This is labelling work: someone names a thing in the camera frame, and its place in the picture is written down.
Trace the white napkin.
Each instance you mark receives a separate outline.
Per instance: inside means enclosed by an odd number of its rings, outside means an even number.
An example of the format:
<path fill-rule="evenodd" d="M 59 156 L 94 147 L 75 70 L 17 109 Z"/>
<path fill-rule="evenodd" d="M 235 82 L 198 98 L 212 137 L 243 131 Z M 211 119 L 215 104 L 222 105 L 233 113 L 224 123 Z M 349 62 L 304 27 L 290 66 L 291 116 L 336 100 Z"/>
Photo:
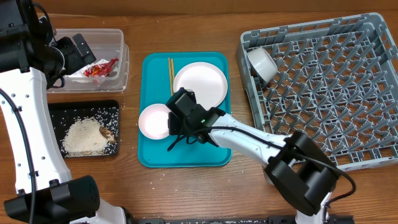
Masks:
<path fill-rule="evenodd" d="M 84 72 L 85 72 L 87 69 L 93 67 L 94 65 L 100 65 L 100 64 L 108 63 L 108 62 L 109 62 L 109 61 L 106 60 L 106 59 L 101 59 L 101 60 L 99 60 L 99 61 L 97 61 L 97 62 L 94 62 L 94 63 L 91 63 L 91 64 L 88 64 L 88 65 L 84 66 L 83 68 L 79 69 L 79 70 L 76 71 L 75 73 L 73 73 L 73 74 L 71 74 L 71 75 L 67 75 L 66 77 L 69 78 L 69 79 L 71 79 L 71 80 L 77 80 L 78 82 L 88 83 L 88 82 L 90 82 L 90 77 L 86 76 L 86 75 L 84 74 Z"/>

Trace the pink bowl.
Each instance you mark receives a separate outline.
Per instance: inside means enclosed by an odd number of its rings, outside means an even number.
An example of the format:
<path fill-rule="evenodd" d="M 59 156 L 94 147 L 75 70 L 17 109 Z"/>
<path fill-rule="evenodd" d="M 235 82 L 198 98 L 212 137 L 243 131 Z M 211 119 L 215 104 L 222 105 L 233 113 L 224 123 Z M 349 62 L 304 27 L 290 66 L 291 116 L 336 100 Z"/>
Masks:
<path fill-rule="evenodd" d="M 164 104 L 153 104 L 146 107 L 138 120 L 141 133 L 153 140 L 169 136 L 169 113 L 170 110 Z"/>

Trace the red snack wrapper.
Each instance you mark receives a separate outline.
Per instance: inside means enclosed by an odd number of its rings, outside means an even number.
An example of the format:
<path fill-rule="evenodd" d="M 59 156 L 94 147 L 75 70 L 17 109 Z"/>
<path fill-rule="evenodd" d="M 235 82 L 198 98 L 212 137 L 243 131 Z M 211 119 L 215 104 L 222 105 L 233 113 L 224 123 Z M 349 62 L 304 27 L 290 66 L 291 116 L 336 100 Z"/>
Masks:
<path fill-rule="evenodd" d="M 113 58 L 109 62 L 99 63 L 87 68 L 83 74 L 86 77 L 108 77 L 113 71 L 114 65 L 119 61 L 119 59 Z"/>

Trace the large white plate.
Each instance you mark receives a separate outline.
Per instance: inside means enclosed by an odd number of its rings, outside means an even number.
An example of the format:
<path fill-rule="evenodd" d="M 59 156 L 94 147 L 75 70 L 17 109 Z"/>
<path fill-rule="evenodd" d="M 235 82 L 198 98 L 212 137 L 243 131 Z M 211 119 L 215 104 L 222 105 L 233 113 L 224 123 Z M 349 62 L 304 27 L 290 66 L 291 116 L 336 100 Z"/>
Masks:
<path fill-rule="evenodd" d="M 222 104 L 228 92 L 225 74 L 215 65 L 207 62 L 193 62 L 178 71 L 173 89 L 191 90 L 198 104 L 209 110 Z"/>

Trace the brown food scrap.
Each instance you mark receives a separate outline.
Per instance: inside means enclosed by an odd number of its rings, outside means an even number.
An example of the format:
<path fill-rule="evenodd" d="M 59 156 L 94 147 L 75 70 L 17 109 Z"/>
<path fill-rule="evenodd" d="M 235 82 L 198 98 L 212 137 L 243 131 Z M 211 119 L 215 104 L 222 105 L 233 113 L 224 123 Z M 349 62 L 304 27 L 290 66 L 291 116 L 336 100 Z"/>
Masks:
<path fill-rule="evenodd" d="M 103 126 L 99 127 L 99 132 L 101 135 L 111 144 L 116 143 L 116 136 L 114 133 Z"/>

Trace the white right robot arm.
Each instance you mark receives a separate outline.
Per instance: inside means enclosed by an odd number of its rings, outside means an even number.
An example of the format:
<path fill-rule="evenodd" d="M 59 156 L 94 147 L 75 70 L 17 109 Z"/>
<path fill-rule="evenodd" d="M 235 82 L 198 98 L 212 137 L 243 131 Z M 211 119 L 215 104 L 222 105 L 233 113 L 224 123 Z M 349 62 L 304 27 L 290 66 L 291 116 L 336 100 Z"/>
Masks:
<path fill-rule="evenodd" d="M 169 133 L 175 142 L 194 138 L 200 144 L 234 149 L 259 163 L 268 182 L 297 210 L 297 223 L 327 223 L 327 200 L 340 173 L 303 132 L 271 134 L 234 119 L 225 111 L 198 104 L 184 88 L 166 103 Z"/>

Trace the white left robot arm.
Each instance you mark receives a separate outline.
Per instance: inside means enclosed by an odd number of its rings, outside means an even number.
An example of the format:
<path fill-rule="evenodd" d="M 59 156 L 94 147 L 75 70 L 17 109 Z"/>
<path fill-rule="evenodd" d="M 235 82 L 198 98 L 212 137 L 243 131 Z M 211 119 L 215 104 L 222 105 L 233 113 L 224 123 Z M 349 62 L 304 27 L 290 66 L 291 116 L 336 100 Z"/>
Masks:
<path fill-rule="evenodd" d="M 57 144 L 47 90 L 95 61 L 82 35 L 55 39 L 32 1 L 1 2 L 1 109 L 16 166 L 7 216 L 25 223 L 133 223 L 100 197 L 92 176 L 73 179 Z"/>

